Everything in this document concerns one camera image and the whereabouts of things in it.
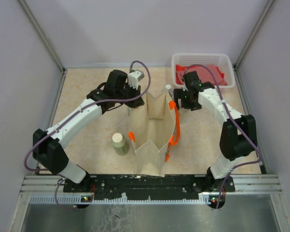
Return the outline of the beige canvas tote bag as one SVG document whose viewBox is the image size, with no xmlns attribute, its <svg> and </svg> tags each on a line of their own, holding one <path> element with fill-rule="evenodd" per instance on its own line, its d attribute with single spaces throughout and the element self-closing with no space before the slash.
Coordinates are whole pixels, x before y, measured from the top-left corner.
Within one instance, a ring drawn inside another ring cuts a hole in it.
<svg viewBox="0 0 290 232">
<path fill-rule="evenodd" d="M 166 88 L 157 96 L 147 92 L 144 105 L 129 114 L 129 139 L 136 155 L 135 174 L 165 176 L 169 145 L 174 142 L 176 104 Z"/>
</svg>

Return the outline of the green bottle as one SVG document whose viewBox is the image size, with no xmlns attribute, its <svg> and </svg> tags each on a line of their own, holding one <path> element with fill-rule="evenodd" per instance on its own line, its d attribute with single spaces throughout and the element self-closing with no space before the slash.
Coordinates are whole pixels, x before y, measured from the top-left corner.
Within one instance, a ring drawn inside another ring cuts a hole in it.
<svg viewBox="0 0 290 232">
<path fill-rule="evenodd" d="M 120 155 L 126 155 L 129 151 L 129 144 L 125 136 L 121 133 L 114 133 L 111 140 L 115 152 Z"/>
<path fill-rule="evenodd" d="M 169 94 L 171 94 L 171 93 L 172 93 L 172 86 L 169 85 L 169 84 L 167 84 L 167 85 L 164 87 L 164 89 L 162 90 L 162 92 L 163 92 L 163 91 L 168 91 Z"/>
</svg>

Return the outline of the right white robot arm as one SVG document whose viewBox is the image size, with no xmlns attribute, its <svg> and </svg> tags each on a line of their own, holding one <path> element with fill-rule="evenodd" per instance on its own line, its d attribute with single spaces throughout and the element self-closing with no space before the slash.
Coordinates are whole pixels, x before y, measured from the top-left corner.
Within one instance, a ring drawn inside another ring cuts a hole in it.
<svg viewBox="0 0 290 232">
<path fill-rule="evenodd" d="M 185 88 L 174 89 L 177 108 L 191 111 L 207 109 L 222 126 L 220 155 L 209 168 L 206 185 L 211 191 L 223 186 L 223 179 L 257 147 L 256 121 L 252 115 L 243 115 L 226 103 L 219 87 L 201 82 L 197 72 L 183 75 Z"/>
</svg>

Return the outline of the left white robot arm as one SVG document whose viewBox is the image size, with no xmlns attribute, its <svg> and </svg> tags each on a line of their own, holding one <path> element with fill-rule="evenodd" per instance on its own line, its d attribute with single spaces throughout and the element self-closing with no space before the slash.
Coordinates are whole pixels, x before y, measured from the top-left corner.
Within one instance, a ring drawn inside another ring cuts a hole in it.
<svg viewBox="0 0 290 232">
<path fill-rule="evenodd" d="M 106 82 L 91 91 L 83 102 L 57 125 L 46 131 L 38 129 L 33 134 L 33 158 L 52 174 L 73 182 L 79 191 L 91 186 L 89 174 L 69 160 L 64 149 L 88 123 L 114 108 L 117 103 L 136 108 L 144 104 L 139 82 L 144 73 L 130 70 L 125 73 L 113 70 Z"/>
</svg>

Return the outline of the red cloth in basket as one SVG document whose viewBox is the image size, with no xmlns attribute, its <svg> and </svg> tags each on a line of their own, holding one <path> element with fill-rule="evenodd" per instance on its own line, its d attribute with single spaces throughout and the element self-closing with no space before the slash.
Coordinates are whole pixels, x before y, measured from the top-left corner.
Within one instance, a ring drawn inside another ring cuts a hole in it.
<svg viewBox="0 0 290 232">
<path fill-rule="evenodd" d="M 210 65 L 207 65 L 206 67 L 213 73 L 217 83 L 220 86 L 227 85 L 227 82 L 224 79 L 224 73 L 222 73 L 219 70 L 218 66 L 210 64 Z M 179 85 L 184 84 L 183 75 L 185 74 L 186 69 L 187 69 L 187 66 L 180 66 L 180 65 L 175 66 L 175 83 L 176 84 L 179 84 Z M 197 72 L 197 75 L 202 83 L 203 82 L 210 82 L 213 85 L 216 84 L 212 75 L 210 74 L 210 72 L 207 69 L 205 69 L 204 67 L 193 66 L 187 70 L 187 73 L 190 73 L 190 72 Z"/>
</svg>

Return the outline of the white plastic basket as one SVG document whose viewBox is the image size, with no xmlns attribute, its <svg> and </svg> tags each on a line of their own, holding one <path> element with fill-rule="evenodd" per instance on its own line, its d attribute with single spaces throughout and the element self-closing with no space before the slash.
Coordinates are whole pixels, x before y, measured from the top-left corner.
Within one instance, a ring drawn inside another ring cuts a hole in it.
<svg viewBox="0 0 290 232">
<path fill-rule="evenodd" d="M 209 72 L 212 72 L 219 84 L 220 89 L 235 86 L 232 63 L 229 56 L 215 53 L 175 53 L 172 56 L 172 79 L 174 86 L 183 88 L 184 72 L 196 71 L 202 82 L 215 81 Z"/>
</svg>

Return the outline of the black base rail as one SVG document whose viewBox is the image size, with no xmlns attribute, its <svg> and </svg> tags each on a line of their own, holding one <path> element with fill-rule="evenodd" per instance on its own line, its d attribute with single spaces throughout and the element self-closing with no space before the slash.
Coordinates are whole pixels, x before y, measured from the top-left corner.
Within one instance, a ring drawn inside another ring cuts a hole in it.
<svg viewBox="0 0 290 232">
<path fill-rule="evenodd" d="M 128 200 L 197 200 L 202 192 L 234 192 L 232 177 L 226 181 L 211 174 L 167 174 L 164 177 L 134 174 L 88 175 L 76 184 L 67 179 L 65 193 L 92 193 L 96 200 L 113 200 L 126 194 Z"/>
</svg>

